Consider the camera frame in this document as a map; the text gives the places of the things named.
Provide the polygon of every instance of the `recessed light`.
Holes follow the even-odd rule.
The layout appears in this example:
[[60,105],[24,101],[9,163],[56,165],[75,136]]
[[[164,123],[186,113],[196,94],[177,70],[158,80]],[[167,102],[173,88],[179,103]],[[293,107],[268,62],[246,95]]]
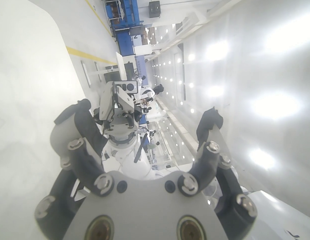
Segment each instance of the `recessed light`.
[[189,54],[188,55],[188,60],[189,61],[193,61],[195,59],[195,55],[194,54]]

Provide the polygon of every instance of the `white panel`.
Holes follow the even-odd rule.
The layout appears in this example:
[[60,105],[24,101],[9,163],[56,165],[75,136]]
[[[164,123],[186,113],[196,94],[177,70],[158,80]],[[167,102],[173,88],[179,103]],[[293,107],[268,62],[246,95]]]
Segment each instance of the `white panel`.
[[141,56],[141,55],[149,55],[152,53],[152,45],[142,45],[142,46],[137,46],[134,47],[135,54],[136,56]]
[[53,120],[85,98],[52,17],[0,0],[0,239],[45,239],[34,209],[60,172]]
[[119,69],[120,78],[122,81],[127,81],[127,75],[124,66],[123,56],[116,52],[117,65]]

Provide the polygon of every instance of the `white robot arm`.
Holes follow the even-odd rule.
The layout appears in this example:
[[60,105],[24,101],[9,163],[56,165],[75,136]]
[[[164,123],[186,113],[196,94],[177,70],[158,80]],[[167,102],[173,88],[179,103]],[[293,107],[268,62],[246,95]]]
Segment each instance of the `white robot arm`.
[[[243,194],[230,169],[230,162],[219,145],[205,132],[211,114],[200,122],[200,146],[189,172],[175,171],[152,180],[138,166],[141,145],[136,134],[140,111],[126,92],[112,83],[105,90],[98,118],[89,112],[90,103],[82,100],[65,109],[55,120],[51,144],[60,155],[60,172],[53,188],[37,206],[36,221],[50,240],[240,240],[250,231],[257,210]],[[105,138],[97,128],[102,124]],[[139,171],[141,179],[118,171],[105,173],[100,153],[106,142],[112,142],[117,153],[129,156],[129,170]],[[215,210],[209,207],[201,191],[216,177],[223,196]],[[70,196],[76,180],[79,189],[89,189],[88,196],[74,201]]]

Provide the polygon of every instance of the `yellow floor line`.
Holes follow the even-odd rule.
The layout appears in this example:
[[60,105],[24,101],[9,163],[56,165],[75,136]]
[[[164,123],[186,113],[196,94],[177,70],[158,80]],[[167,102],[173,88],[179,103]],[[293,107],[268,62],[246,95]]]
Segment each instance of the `yellow floor line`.
[[78,56],[78,57],[82,57],[82,58],[86,58],[86,59],[90,59],[90,60],[94,60],[94,61],[108,63],[108,64],[111,64],[111,65],[117,65],[117,63],[115,63],[115,62],[112,62],[112,61],[109,61],[109,60],[106,60],[106,59],[103,59],[103,58],[100,58],[100,57],[96,57],[96,56],[90,55],[88,53],[79,51],[79,50],[71,48],[71,47],[66,47],[66,49],[68,51],[68,54],[70,54],[70,55],[75,55],[75,56]]
[[97,18],[99,19],[99,21],[102,23],[102,25],[105,27],[106,31],[109,33],[110,36],[112,36],[112,34],[110,33],[110,30],[108,28],[108,26],[106,26],[103,21],[100,19],[100,17],[98,16],[98,14],[96,13],[96,11],[94,10],[94,8],[91,6],[91,4],[89,3],[88,0],[85,0],[86,3],[89,5],[89,7],[92,9],[93,13],[97,16]]

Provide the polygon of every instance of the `black speaker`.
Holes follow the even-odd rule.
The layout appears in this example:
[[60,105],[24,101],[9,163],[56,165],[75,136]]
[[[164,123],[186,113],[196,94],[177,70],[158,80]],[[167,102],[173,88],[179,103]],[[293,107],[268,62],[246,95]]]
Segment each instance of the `black speaker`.
[[149,18],[159,17],[161,15],[160,1],[150,1],[148,4]]

